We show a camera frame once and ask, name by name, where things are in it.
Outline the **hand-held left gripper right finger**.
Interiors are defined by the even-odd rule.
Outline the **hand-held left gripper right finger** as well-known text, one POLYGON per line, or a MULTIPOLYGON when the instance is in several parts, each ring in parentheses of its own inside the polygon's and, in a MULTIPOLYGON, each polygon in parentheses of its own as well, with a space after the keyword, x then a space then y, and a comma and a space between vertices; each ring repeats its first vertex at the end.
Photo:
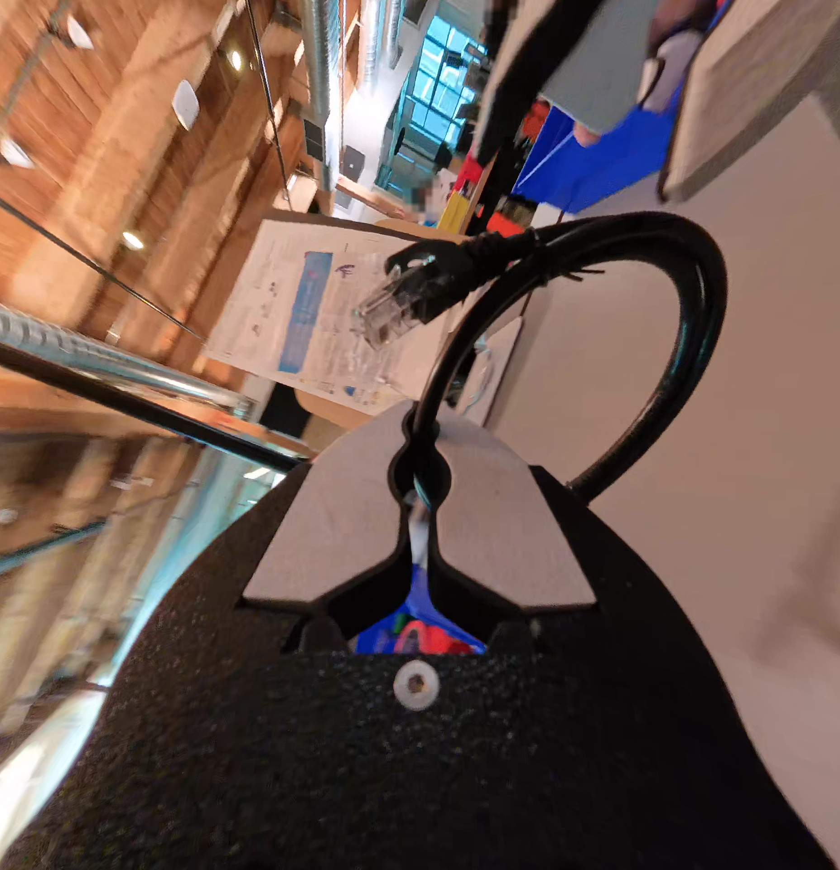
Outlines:
POLYGON ((594 606, 597 597, 530 467, 470 420, 440 420, 449 489, 430 524, 436 609, 488 642, 497 627, 594 606))

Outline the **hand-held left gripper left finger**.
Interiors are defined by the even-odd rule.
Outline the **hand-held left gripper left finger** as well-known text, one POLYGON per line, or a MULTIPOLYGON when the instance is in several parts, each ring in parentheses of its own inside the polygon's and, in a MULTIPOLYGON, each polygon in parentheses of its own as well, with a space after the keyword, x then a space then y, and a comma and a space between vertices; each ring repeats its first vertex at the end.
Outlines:
POLYGON ((392 466, 406 446, 402 401, 310 466, 242 593, 247 605, 327 618, 345 638, 391 615, 412 580, 408 511, 392 466))

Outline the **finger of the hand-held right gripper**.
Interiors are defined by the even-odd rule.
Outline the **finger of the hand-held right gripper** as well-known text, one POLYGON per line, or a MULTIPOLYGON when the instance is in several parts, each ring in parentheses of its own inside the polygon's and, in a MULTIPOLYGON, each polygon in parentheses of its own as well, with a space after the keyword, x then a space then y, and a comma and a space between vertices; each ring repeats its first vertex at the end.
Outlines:
POLYGON ((840 140, 840 1, 731 2, 690 63, 658 199, 693 198, 809 96, 840 140))
POLYGON ((483 92, 473 158, 488 164, 537 97, 591 133, 637 102, 658 1, 524 1, 510 15, 483 92))

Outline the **blue plastic bin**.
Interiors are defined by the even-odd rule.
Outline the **blue plastic bin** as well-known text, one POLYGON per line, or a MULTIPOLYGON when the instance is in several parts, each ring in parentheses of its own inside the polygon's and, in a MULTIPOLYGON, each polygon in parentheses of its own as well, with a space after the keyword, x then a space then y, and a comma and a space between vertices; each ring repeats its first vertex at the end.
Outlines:
POLYGON ((573 120, 552 107, 512 194, 572 215, 659 172, 671 143, 680 83, 659 114, 636 107, 594 145, 582 147, 573 120))
POLYGON ((353 651, 358 654, 481 655, 485 644, 445 618, 431 601, 427 572, 412 567, 411 589, 399 607, 360 632, 353 651))

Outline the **grey desk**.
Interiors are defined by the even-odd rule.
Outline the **grey desk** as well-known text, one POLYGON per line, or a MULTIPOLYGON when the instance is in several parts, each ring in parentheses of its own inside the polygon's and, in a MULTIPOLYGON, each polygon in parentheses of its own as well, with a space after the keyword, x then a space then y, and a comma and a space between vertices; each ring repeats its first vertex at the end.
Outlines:
MULTIPOLYGON (((840 139, 817 97, 667 210, 723 252, 723 329, 686 408, 592 509, 676 597, 840 868, 840 139)), ((488 425, 566 482, 643 407, 676 295, 625 263, 517 310, 488 425)))

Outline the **black metal pole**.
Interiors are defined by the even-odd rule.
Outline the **black metal pole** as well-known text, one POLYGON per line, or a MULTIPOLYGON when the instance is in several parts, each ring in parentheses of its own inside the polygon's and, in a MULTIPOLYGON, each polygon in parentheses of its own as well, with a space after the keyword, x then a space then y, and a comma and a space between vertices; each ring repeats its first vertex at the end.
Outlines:
POLYGON ((30 378, 38 384, 66 392, 72 397, 92 402, 200 445, 249 462, 257 462, 279 473, 288 473, 300 464, 310 464, 313 461, 290 456, 283 448, 274 449, 255 443, 222 426, 195 419, 171 407, 110 386, 99 379, 77 373, 4 343, 0 343, 0 367, 30 378))

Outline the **white ceiling access point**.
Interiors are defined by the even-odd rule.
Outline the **white ceiling access point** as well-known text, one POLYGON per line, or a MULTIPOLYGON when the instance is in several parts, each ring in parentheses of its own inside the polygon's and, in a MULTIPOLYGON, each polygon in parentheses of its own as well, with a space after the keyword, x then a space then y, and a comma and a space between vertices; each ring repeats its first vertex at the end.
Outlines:
POLYGON ((171 106, 178 124, 185 131, 190 131, 195 125, 200 111, 197 92, 190 81, 182 79, 177 83, 171 106))

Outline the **silver ventilation duct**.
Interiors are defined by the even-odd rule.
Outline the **silver ventilation duct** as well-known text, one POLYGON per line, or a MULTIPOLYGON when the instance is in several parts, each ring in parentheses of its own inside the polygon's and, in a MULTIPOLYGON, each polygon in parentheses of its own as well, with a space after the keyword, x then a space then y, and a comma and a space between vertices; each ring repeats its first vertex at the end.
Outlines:
POLYGON ((382 71, 394 70, 401 57, 404 6, 404 1, 361 1, 358 87, 365 96, 375 93, 382 71))
POLYGON ((303 1, 304 60, 309 97, 303 112, 306 151, 320 164, 323 190, 336 190, 340 175, 338 1, 303 1))
POLYGON ((254 400, 0 304, 0 344, 116 386, 215 406, 249 419, 254 400))

